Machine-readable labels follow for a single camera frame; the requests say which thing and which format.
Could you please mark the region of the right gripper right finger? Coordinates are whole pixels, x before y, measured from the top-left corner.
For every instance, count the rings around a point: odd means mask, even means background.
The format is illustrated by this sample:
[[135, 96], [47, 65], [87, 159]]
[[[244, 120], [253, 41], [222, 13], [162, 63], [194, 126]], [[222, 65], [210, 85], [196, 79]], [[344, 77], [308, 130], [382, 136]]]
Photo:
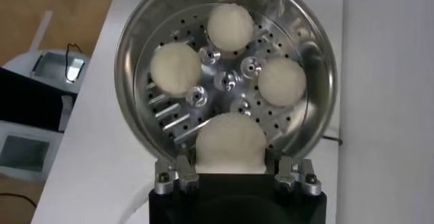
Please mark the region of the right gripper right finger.
[[309, 196], [321, 194], [321, 181], [310, 159], [294, 159], [274, 147], [267, 147], [265, 164], [266, 172], [274, 176], [278, 190], [287, 193], [301, 191]]

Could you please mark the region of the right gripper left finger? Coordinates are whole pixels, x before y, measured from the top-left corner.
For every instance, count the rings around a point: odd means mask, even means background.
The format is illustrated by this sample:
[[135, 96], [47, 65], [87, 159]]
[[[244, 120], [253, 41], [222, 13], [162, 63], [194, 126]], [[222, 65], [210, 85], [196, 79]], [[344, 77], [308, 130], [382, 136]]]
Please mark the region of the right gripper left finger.
[[155, 162], [154, 192], [157, 195], [168, 195], [175, 190], [175, 181], [184, 193], [194, 193], [199, 188], [199, 175], [194, 167], [195, 152], [181, 147], [176, 159], [169, 161], [158, 159]]

